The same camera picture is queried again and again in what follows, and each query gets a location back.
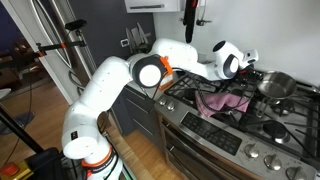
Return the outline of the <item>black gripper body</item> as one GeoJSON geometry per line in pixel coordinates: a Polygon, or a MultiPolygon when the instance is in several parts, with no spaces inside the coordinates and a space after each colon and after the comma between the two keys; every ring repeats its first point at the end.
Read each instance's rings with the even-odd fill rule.
{"type": "Polygon", "coordinates": [[[247,66],[243,69],[245,73],[251,73],[252,75],[255,75],[257,78],[262,79],[264,78],[264,73],[262,71],[256,70],[253,66],[247,66]]]}

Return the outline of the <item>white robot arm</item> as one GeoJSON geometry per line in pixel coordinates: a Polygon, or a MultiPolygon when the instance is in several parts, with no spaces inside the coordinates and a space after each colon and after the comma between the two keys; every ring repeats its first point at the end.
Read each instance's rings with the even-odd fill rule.
{"type": "Polygon", "coordinates": [[[65,114],[64,155],[81,162],[86,180],[118,180],[123,162],[98,130],[98,116],[113,106],[131,81],[142,88],[155,88],[164,74],[174,69],[210,81],[225,80],[259,59],[255,49],[242,52],[227,41],[216,44],[213,53],[215,60],[203,64],[191,45],[161,38],[147,54],[135,54],[127,60],[115,56],[107,58],[65,114]]]}

